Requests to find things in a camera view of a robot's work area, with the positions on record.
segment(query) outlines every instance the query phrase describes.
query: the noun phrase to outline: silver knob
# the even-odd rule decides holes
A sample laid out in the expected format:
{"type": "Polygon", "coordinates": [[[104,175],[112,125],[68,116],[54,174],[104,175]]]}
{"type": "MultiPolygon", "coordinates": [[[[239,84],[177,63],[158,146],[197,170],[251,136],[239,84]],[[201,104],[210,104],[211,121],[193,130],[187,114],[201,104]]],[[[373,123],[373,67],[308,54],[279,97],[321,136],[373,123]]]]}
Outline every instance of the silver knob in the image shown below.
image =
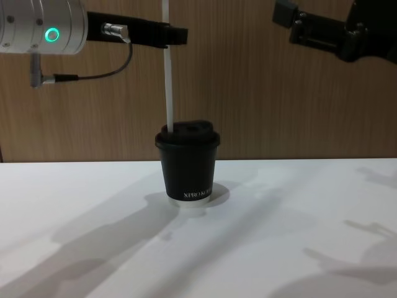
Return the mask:
{"type": "Polygon", "coordinates": [[[127,25],[105,23],[102,26],[102,33],[120,37],[125,43],[131,43],[130,32],[127,25]]]}

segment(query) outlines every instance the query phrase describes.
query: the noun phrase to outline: brown wooden background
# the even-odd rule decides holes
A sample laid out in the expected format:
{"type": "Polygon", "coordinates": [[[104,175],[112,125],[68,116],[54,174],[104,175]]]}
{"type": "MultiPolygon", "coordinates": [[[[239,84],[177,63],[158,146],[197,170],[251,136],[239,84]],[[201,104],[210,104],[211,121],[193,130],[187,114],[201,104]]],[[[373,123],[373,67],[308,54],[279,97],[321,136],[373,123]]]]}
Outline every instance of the brown wooden background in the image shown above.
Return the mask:
{"type": "MultiPolygon", "coordinates": [[[[351,1],[297,0],[345,20],[351,1]]],[[[288,43],[271,22],[274,0],[170,0],[188,27],[173,48],[177,120],[208,119],[219,157],[397,156],[397,66],[354,64],[288,43]]],[[[88,0],[90,11],[161,20],[161,0],[88,0]]],[[[96,74],[121,65],[124,45],[88,44],[45,57],[45,73],[96,74]]],[[[163,53],[135,47],[124,73],[101,81],[29,88],[29,57],[1,55],[0,146],[4,161],[152,160],[165,124],[163,53]]]]}

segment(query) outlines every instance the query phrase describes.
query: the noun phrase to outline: green led light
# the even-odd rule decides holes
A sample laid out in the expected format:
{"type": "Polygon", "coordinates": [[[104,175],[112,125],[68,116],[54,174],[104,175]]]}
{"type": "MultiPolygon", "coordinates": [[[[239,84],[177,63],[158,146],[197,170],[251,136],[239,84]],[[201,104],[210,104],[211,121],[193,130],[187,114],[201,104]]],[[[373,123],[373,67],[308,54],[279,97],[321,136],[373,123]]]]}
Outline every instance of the green led light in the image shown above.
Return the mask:
{"type": "Polygon", "coordinates": [[[57,28],[49,28],[45,32],[45,40],[47,42],[56,42],[60,38],[60,31],[57,28]]]}

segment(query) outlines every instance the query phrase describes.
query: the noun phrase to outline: white cup base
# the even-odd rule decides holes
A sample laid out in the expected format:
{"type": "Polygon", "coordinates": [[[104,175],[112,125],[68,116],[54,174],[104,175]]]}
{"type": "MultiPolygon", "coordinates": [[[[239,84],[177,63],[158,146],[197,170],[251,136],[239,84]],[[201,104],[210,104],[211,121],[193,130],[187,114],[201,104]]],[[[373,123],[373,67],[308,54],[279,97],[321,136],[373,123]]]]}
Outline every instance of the white cup base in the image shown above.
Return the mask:
{"type": "Polygon", "coordinates": [[[180,208],[198,208],[203,207],[205,204],[208,204],[211,200],[211,196],[205,197],[204,199],[197,200],[197,201],[178,201],[171,197],[169,198],[169,202],[172,205],[176,205],[180,208]]]}

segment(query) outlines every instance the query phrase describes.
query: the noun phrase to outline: black mounting bracket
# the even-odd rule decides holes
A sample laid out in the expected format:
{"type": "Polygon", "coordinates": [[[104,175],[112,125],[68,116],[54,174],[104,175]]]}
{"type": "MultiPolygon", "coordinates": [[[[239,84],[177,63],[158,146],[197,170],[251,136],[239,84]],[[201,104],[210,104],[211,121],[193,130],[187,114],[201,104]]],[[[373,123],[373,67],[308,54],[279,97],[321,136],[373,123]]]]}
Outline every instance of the black mounting bracket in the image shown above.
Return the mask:
{"type": "Polygon", "coordinates": [[[397,1],[355,0],[347,22],[299,10],[276,0],[273,21],[292,28],[290,42],[334,53],[353,62],[377,56],[397,63],[397,1]]]}
{"type": "Polygon", "coordinates": [[[119,37],[103,34],[103,24],[111,23],[128,26],[131,43],[136,45],[167,48],[168,45],[187,44],[188,30],[173,27],[168,23],[112,14],[100,14],[98,12],[88,12],[87,16],[88,41],[124,43],[119,37]]]}

